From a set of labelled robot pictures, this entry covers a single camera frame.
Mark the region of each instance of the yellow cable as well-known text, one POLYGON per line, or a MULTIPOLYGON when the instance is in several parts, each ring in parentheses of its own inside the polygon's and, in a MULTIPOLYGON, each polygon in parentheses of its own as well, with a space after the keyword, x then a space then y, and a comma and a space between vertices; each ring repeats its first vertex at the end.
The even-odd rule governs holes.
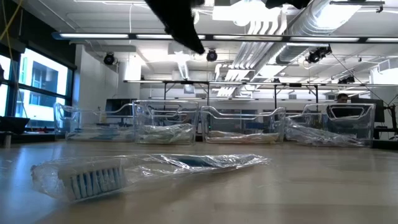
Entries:
POLYGON ((10 21, 9 21, 8 24, 6 25, 6 28, 4 29, 4 31, 2 32, 2 34, 1 34, 1 36, 0 36, 0 41, 2 40, 2 38, 4 37, 4 35, 6 35, 6 32, 8 32, 8 29, 10 28, 12 22, 14 21, 15 16, 17 15, 18 10, 19 10, 19 8, 21 7, 23 1, 24 1, 24 0, 20 0, 20 1, 19 1, 18 6, 17 6, 17 9, 15 10, 15 12, 14 12, 14 14, 12 15, 10 21))
MULTIPOLYGON (((7 24, 6 7, 4 6, 4 0, 2 0, 2 13, 3 13, 3 16, 4 16, 4 23, 7 24)), ((24 102, 23 102, 23 99, 22 99, 21 91, 20 91, 19 86, 18 86, 19 80, 17 80, 18 77, 17 77, 17 73, 16 73, 16 68, 15 68, 15 65, 13 63, 14 60, 12 59, 12 50, 11 50, 11 43, 10 43, 10 36, 9 36, 9 33, 8 33, 8 29, 6 29, 5 31, 6 31, 6 36, 7 36, 8 51, 10 53, 10 59, 11 59, 12 73, 14 74, 14 79, 15 79, 15 86, 17 88, 19 98, 21 99, 21 102, 22 102, 21 105, 22 105, 22 109, 24 110, 25 117, 28 118, 27 117, 27 113, 26 113, 26 109, 25 109, 25 106, 24 106, 24 102)), ((29 121, 29 124, 30 124, 30 130, 33 132, 33 127, 32 127, 32 124, 30 123, 30 121, 29 121)))

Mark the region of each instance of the table surface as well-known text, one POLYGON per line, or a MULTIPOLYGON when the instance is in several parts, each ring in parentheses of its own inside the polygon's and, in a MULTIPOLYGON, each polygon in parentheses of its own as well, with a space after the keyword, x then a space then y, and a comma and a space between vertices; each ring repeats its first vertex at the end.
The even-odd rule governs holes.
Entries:
POLYGON ((296 144, 52 142, 0 149, 0 223, 398 223, 398 153, 296 144), (272 159, 154 189, 64 203, 32 190, 30 167, 61 157, 240 154, 272 159))

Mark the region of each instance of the clear plastic bin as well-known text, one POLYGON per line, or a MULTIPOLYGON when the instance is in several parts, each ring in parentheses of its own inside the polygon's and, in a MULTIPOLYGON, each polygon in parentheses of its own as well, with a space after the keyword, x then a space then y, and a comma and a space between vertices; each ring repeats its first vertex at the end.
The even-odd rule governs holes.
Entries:
POLYGON ((136 143, 193 144, 199 105, 194 101, 139 100, 136 112, 136 143))
POLYGON ((117 111, 92 111, 56 103, 55 137, 67 141, 133 142, 133 112, 133 104, 123 105, 117 111))
POLYGON ((284 140, 285 108, 271 113, 223 114, 201 107, 203 141, 229 144, 277 144, 284 140))
POLYGON ((375 110, 374 104, 310 104, 286 119, 286 139, 313 146, 369 147, 375 110))

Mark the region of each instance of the ceiling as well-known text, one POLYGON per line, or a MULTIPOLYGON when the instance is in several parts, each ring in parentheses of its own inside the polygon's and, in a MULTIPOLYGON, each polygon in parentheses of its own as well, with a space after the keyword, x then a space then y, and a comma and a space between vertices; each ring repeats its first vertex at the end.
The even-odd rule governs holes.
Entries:
MULTIPOLYGON (((398 19, 398 1, 385 0, 385 2, 384 12, 380 14, 376 13, 378 7, 362 7, 333 35, 397 35, 398 26, 394 21, 398 19)), ((75 2, 74 0, 30 0, 25 1, 23 7, 60 32, 164 32, 162 23, 148 8, 142 6, 75 2)), ((292 10, 287 17, 288 22, 297 13, 299 11, 292 10)), ((195 27, 197 32, 202 34, 245 34, 249 26, 236 26, 231 21, 213 21, 211 15, 200 13, 200 20, 195 27)), ((150 68, 142 72, 150 75, 153 73, 171 74, 173 70, 178 70, 177 63, 167 61, 169 43, 171 42, 102 40, 91 44, 100 45, 104 49, 100 52, 101 54, 104 54, 107 47, 112 45, 136 46, 147 62, 147 67, 150 68)), ((240 42, 204 42, 203 44, 207 50, 216 49, 220 61, 234 60, 241 46, 240 42)), ((377 65, 369 62, 380 62, 385 60, 386 56, 398 55, 398 46, 388 44, 332 44, 331 48, 339 61, 346 68, 355 68, 357 77, 363 81, 369 77, 368 68, 377 65)), ((216 63, 207 62, 205 56, 193 55, 192 60, 187 62, 189 70, 214 71, 216 63)), ((307 63, 303 62, 303 57, 299 58, 297 63, 298 66, 287 67, 281 79, 287 82, 302 82, 310 77, 311 80, 320 82, 346 70, 331 55, 309 68, 307 63)))

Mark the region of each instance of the plastic bag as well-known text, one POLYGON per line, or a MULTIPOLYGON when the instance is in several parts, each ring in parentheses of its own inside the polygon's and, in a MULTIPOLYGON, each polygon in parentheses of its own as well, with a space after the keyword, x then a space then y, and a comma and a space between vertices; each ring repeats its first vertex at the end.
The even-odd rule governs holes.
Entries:
POLYGON ((230 144, 277 144, 278 137, 279 133, 240 134, 210 131, 206 137, 206 142, 230 144))
POLYGON ((189 156, 149 154, 84 157, 44 162, 30 169, 34 189, 53 198, 76 202, 132 191, 148 180, 182 174, 225 172, 268 159, 253 154, 189 156))
POLYGON ((191 144, 195 137, 194 125, 175 124, 171 126, 144 125, 137 135, 141 144, 191 144))
POLYGON ((355 135, 336 134, 322 129, 310 128, 287 118, 285 136, 287 140, 312 146, 363 147, 365 142, 355 135))

